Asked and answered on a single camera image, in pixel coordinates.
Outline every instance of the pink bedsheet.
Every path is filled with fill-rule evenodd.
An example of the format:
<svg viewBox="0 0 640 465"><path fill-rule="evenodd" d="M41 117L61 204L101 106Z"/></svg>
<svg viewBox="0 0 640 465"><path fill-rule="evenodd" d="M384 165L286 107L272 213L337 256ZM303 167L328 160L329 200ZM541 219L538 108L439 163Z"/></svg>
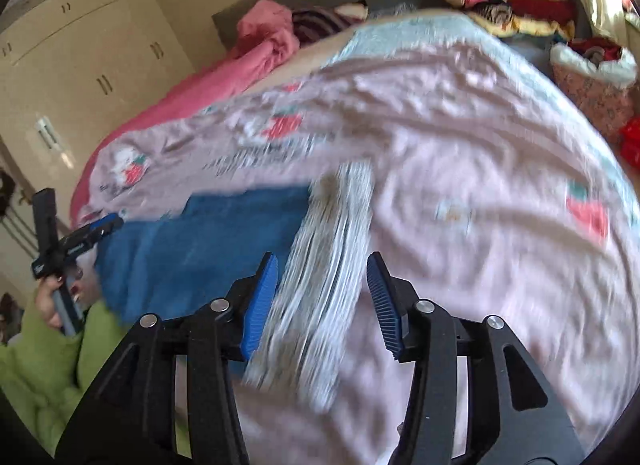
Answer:
<svg viewBox="0 0 640 465"><path fill-rule="evenodd" d="M238 95L285 63L300 48L293 35L291 10L272 0L259 0L238 22L238 42L222 61L194 74L171 89L160 102L104 138L89 157L71 198L74 226L78 211L89 200L89 178L102 149L124 133L164 124L201 111L218 100Z"/></svg>

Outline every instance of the wardrobe handle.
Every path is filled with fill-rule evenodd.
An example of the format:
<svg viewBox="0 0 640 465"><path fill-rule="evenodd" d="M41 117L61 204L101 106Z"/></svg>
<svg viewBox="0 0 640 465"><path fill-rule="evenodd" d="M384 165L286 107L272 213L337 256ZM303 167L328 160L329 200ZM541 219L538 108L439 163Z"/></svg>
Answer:
<svg viewBox="0 0 640 465"><path fill-rule="evenodd" d="M100 89L102 90L102 93L104 93L105 95L108 95L109 93L107 92L107 88L104 87L104 84L102 83L102 81L100 79L96 79L96 81L98 82L98 84L100 84Z"/></svg>
<svg viewBox="0 0 640 465"><path fill-rule="evenodd" d="M58 145L58 140L56 140L56 135L55 133L50 129L49 125L47 124L42 124L42 128L44 129L44 132L47 133L46 136L49 137L49 139L52 141L53 145Z"/></svg>
<svg viewBox="0 0 640 465"><path fill-rule="evenodd" d="M44 142L44 145L47 146L47 148L49 150L53 149L53 147L51 146L51 144L49 143L49 140L47 140L47 137L44 135L44 133L38 129L38 134L40 135L40 137L42 138L42 141Z"/></svg>
<svg viewBox="0 0 640 465"><path fill-rule="evenodd" d="M103 75L102 76L102 80L104 80L104 82L107 84L107 87L108 87L109 91L111 93L113 93L113 87L111 86L111 83L109 82L109 79Z"/></svg>

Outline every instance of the door handle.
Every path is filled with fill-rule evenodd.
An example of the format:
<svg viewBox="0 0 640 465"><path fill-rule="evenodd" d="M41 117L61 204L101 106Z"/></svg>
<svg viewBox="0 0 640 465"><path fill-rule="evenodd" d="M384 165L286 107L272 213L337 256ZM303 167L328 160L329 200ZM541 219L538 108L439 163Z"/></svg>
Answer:
<svg viewBox="0 0 640 465"><path fill-rule="evenodd" d="M49 140L47 140L47 137L44 135L44 133L40 129L38 129L38 134L42 138L44 145L46 145L49 150L53 149L53 146L49 143Z"/></svg>
<svg viewBox="0 0 640 465"><path fill-rule="evenodd" d="M102 81L100 79L95 79L98 84L100 84L100 89L102 90L102 93L104 93L105 95L108 95L108 91L107 88L104 87L104 84L102 83Z"/></svg>
<svg viewBox="0 0 640 465"><path fill-rule="evenodd" d="M111 83L109 82L109 79L106 76L102 76L102 80L104 80L104 82L107 84L107 88L109 89L109 91L111 93L113 93L113 87L111 86Z"/></svg>

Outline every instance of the green sleeve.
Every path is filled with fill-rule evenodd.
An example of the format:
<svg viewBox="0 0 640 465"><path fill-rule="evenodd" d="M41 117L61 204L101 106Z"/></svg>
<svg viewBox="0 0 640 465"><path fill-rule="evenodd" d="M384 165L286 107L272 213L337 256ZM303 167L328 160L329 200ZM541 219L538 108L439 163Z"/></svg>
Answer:
<svg viewBox="0 0 640 465"><path fill-rule="evenodd" d="M47 326L30 302L22 318L22 335L11 347L15 370L37 391L51 400L76 387L76 362L82 334L65 337Z"/></svg>

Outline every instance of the bed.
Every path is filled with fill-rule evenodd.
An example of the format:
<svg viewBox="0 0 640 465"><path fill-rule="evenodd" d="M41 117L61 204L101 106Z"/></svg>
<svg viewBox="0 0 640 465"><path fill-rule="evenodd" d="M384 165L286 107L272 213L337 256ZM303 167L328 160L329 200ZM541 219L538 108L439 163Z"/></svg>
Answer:
<svg viewBox="0 0 640 465"><path fill-rule="evenodd" d="M225 45L254 1L213 17ZM374 9L401 1L414 0L367 0ZM391 274L452 315L504 317L564 401L585 449L596 449L587 463L638 456L630 438L640 418L635 193L604 140L519 53L438 0L417 5L440 9L350 29L299 51L243 95L193 118L125 133L98 155L82 214L158 217L154 204L167 198L168 185L166 211L179 213L194 188L305 182L340 162L369 159L369 248L383 253ZM299 133L330 141L296 158L295 168L212 178L203 169L211 157L228 156L252 130L244 124L280 101L304 108ZM193 138L211 143L192 148ZM101 194L123 146L144 152L148 171L130 191ZM190 181L181 181L187 173ZM441 207L462 214L448 222ZM603 212L606 225L595 220ZM335 401L324 413L236 387L256 463L258 456L260 463L387 463L412 367L385 350L366 285L344 350ZM178 411L185 409L180 391ZM460 380L458 453L465 400Z"/></svg>

